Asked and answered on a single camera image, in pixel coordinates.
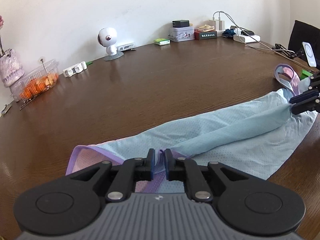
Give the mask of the pink and blue garment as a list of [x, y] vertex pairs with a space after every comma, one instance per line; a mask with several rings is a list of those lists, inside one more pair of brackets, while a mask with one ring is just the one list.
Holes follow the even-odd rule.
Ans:
[[155, 175], [152, 181], [140, 181], [137, 192], [175, 193], [183, 190], [179, 181], [165, 178], [164, 151], [173, 156], [195, 160], [199, 165], [218, 161], [261, 179], [274, 174], [292, 155], [315, 122], [316, 112], [291, 113], [293, 96], [305, 92], [310, 79], [300, 79], [287, 64], [274, 71], [281, 89], [260, 98], [166, 122], [132, 137], [97, 145], [76, 146], [67, 174], [101, 161], [114, 165], [155, 150]]

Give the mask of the green small object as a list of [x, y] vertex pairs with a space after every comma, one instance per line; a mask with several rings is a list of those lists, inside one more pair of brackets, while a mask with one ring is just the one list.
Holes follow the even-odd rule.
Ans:
[[311, 77], [313, 76], [313, 74], [311, 72], [308, 72], [307, 70], [301, 70], [301, 75], [300, 75], [300, 79], [303, 80], [307, 77]]

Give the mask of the white phone on stand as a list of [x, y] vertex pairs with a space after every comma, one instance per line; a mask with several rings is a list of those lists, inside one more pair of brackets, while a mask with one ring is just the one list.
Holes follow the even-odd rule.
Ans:
[[310, 67], [317, 67], [317, 62], [316, 62], [311, 44], [308, 42], [302, 42], [302, 46], [303, 46], [304, 54], [306, 56], [308, 65]]

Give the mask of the white power strip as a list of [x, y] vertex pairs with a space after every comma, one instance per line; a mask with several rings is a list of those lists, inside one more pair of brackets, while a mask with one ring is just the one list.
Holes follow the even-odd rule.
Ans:
[[240, 43], [254, 43], [254, 42], [260, 42], [261, 38], [259, 35], [251, 35], [251, 36], [246, 36], [246, 35], [234, 35], [233, 40], [236, 42]]

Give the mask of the snack packet on box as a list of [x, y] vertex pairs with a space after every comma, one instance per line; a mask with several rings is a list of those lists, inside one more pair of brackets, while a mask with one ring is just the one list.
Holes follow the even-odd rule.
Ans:
[[203, 26], [200, 26], [196, 29], [196, 31], [205, 33], [205, 32], [210, 32], [210, 31], [215, 31], [215, 27], [212, 25], [205, 24]]

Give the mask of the white plastic clip holder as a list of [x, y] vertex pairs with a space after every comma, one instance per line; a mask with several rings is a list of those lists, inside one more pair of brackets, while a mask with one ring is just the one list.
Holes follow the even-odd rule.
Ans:
[[79, 74], [80, 72], [87, 69], [87, 64], [85, 61], [82, 61], [80, 63], [74, 64], [71, 67], [68, 67], [63, 70], [64, 77], [71, 77], [75, 74]]

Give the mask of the red green labelled box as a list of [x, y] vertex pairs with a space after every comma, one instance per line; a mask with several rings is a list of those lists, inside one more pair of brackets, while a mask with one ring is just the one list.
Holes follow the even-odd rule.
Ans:
[[217, 31], [194, 31], [195, 39], [196, 40], [209, 40], [217, 38]]

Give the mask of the white small box device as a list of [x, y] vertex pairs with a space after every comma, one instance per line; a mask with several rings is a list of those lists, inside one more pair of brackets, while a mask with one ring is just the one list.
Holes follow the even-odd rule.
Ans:
[[135, 50], [135, 49], [136, 49], [136, 44], [134, 42], [117, 46], [117, 51], [119, 52], [124, 52], [127, 50]]

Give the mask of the green tissue pack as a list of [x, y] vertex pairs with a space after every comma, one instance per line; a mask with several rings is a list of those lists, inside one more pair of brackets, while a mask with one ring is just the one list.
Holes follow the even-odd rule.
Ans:
[[166, 38], [157, 38], [153, 41], [154, 44], [158, 45], [158, 46], [164, 46], [164, 45], [169, 45], [170, 44], [170, 40], [166, 39]]

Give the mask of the grey metal tin box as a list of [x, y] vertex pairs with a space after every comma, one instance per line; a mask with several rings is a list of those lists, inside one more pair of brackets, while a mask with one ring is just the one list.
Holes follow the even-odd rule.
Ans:
[[183, 42], [195, 39], [194, 27], [170, 28], [168, 39], [172, 42]]

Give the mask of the black charger on tin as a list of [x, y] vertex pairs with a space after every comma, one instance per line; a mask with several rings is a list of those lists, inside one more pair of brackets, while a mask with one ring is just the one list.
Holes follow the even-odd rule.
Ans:
[[173, 28], [185, 28], [189, 26], [190, 26], [189, 20], [173, 20], [172, 21]]

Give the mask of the clear plastic fruit box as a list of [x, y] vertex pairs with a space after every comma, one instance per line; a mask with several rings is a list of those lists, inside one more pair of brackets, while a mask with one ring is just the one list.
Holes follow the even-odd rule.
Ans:
[[50, 60], [21, 77], [10, 86], [13, 99], [16, 102], [28, 103], [40, 94], [54, 87], [59, 79], [59, 62]]

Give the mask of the metal clip on table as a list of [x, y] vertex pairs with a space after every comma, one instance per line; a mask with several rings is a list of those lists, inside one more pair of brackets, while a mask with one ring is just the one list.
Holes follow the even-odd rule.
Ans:
[[12, 107], [12, 104], [5, 105], [4, 108], [1, 110], [0, 117], [2, 117], [3, 115], [6, 115], [7, 112], [11, 109], [11, 107]]

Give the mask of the lilac wrapped flower vase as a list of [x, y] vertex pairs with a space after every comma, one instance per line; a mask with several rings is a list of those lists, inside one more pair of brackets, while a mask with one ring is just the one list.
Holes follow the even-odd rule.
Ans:
[[14, 49], [8, 49], [1, 56], [1, 81], [10, 87], [24, 75], [23, 66]]

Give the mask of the white wall charger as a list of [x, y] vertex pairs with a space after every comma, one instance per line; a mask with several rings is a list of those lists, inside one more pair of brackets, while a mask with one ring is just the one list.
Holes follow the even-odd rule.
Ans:
[[208, 24], [214, 27], [214, 30], [217, 32], [217, 37], [222, 37], [223, 32], [225, 31], [225, 22], [221, 19], [209, 20], [208, 22]]

